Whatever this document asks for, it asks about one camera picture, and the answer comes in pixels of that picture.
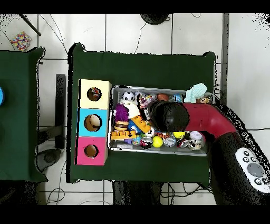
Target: green table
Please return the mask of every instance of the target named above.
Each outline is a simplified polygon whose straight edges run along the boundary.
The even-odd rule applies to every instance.
[[[37,146],[36,68],[43,48],[0,51],[0,180],[46,181],[35,164]]]
[[[112,85],[188,90],[202,82],[208,92],[213,92],[214,62],[212,52],[202,56],[148,55],[85,52],[80,43],[71,47],[67,112],[67,166],[70,170],[67,180],[185,181],[208,186],[207,158],[200,156],[109,151],[104,166],[74,165],[77,83],[79,79],[96,79],[107,80]]]

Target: white toy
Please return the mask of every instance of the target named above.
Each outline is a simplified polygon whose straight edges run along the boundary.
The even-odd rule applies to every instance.
[[[146,133],[146,136],[153,138],[155,136],[155,129],[151,127],[151,129]]]
[[[130,91],[124,92],[123,99],[127,101],[134,101],[135,100],[134,93]]]

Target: small ball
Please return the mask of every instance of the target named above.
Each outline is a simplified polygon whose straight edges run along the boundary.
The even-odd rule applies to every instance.
[[[159,136],[153,138],[153,146],[159,148],[163,145],[163,139]]]

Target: tennis ball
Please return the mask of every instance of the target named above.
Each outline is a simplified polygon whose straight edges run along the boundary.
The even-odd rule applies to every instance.
[[[163,139],[159,136],[155,136],[153,138],[153,146],[159,148],[161,145],[163,145]]]
[[[185,136],[185,132],[174,132],[173,135],[175,136],[175,138],[183,138]]]

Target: light blue cloth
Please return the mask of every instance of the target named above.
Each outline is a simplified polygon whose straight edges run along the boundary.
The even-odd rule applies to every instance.
[[[191,89],[186,91],[186,97],[184,98],[184,102],[196,103],[196,99],[204,97],[206,90],[207,87],[203,83],[194,85]]]

